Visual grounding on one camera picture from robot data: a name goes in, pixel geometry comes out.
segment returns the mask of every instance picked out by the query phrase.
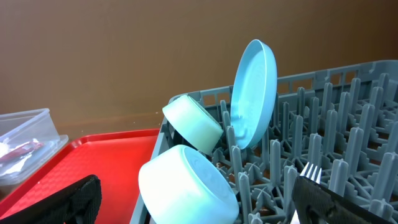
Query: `plastic dish rack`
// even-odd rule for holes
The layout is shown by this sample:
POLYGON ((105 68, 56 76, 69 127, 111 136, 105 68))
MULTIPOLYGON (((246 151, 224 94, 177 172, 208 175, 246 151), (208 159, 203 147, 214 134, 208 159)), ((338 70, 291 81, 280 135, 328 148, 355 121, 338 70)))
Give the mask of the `plastic dish rack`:
MULTIPOLYGON (((295 178, 307 162, 321 165, 324 186, 397 223, 398 60, 280 77, 281 85, 289 92, 277 95, 267 132, 256 147, 243 151, 232 148, 228 102, 233 86, 188 93, 224 128, 206 157, 236 192, 240 213, 235 223, 284 221, 295 178), (295 82, 303 80, 311 88, 294 92, 295 82), (204 104, 209 96, 215 105, 204 104)), ((190 145, 164 119, 152 158, 176 144, 190 145)), ((143 224, 146 218, 140 197, 131 223, 143 224)))

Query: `plastic fork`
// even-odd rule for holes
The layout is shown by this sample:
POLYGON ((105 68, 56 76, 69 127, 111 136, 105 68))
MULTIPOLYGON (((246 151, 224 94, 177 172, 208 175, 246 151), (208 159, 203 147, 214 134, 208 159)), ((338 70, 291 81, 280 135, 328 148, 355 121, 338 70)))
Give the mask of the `plastic fork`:
MULTIPOLYGON (((322 173, 322 168, 318 166, 315 166, 314 170, 312 170, 313 164, 310 164, 309 162, 305 165, 303 171, 301 171, 300 176, 305 176, 306 178, 311 179, 312 181, 315 181, 317 184, 319 184, 321 182, 321 173, 322 173)), ((292 218, 292 221, 290 222, 290 224, 300 224, 299 221, 299 216, 297 215, 297 211, 294 211, 294 215, 292 218)))

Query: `blue plate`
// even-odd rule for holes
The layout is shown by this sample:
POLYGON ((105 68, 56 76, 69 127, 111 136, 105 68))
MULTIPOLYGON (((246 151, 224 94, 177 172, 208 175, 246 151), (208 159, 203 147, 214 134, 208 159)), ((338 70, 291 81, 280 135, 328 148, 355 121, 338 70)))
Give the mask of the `blue plate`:
POLYGON ((232 92, 231 125, 239 148, 261 140, 272 116, 276 88, 274 54, 260 40, 253 40, 243 53, 232 92))

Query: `red tray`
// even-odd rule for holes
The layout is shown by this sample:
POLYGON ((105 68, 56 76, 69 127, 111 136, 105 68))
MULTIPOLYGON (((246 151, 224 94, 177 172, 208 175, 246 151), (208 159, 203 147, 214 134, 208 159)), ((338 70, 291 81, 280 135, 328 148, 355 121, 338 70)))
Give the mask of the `red tray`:
POLYGON ((149 129, 74 140, 0 202, 0 219, 95 174, 103 197, 96 223, 129 223, 139 195, 138 172, 150 160, 158 133, 149 129))

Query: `brown wall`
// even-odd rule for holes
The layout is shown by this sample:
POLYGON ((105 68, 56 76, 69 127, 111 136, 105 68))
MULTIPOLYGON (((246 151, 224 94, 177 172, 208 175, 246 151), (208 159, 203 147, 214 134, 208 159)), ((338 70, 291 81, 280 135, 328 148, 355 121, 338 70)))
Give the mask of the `brown wall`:
POLYGON ((261 39, 279 75, 398 58, 398 1, 0 1, 0 113, 61 134, 156 127, 169 98, 233 84, 261 39))

